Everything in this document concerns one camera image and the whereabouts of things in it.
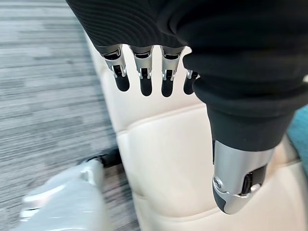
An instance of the cream leather cushion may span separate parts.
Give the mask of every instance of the cream leather cushion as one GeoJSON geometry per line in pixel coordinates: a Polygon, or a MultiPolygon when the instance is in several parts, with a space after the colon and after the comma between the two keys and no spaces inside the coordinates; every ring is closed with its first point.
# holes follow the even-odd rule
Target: cream leather cushion
{"type": "Polygon", "coordinates": [[[163,97],[161,54],[155,47],[153,93],[145,97],[127,46],[130,89],[120,92],[103,58],[89,45],[143,231],[307,230],[307,180],[287,139],[276,149],[260,192],[239,213],[225,215],[213,199],[206,107],[194,94],[183,93],[182,63],[172,95],[163,97]]]}

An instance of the gray carpet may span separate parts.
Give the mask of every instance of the gray carpet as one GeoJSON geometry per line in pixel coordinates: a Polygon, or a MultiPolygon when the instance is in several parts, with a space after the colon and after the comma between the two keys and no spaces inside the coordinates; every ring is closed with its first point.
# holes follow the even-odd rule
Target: gray carpet
{"type": "MultiPolygon", "coordinates": [[[[116,147],[86,41],[64,0],[0,1],[0,230],[22,196],[84,157],[116,147]]],[[[121,166],[107,170],[115,230],[139,230],[121,166]]]]}

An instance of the robotic hand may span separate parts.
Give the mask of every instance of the robotic hand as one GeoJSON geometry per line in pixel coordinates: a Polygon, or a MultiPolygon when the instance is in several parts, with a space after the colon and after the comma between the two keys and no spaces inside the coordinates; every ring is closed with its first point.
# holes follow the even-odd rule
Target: robotic hand
{"type": "Polygon", "coordinates": [[[121,91],[128,44],[141,92],[152,92],[152,47],[162,50],[162,94],[172,93],[184,46],[184,92],[206,103],[218,207],[239,211],[262,186],[273,148],[308,102],[306,0],[66,0],[121,91]]]}

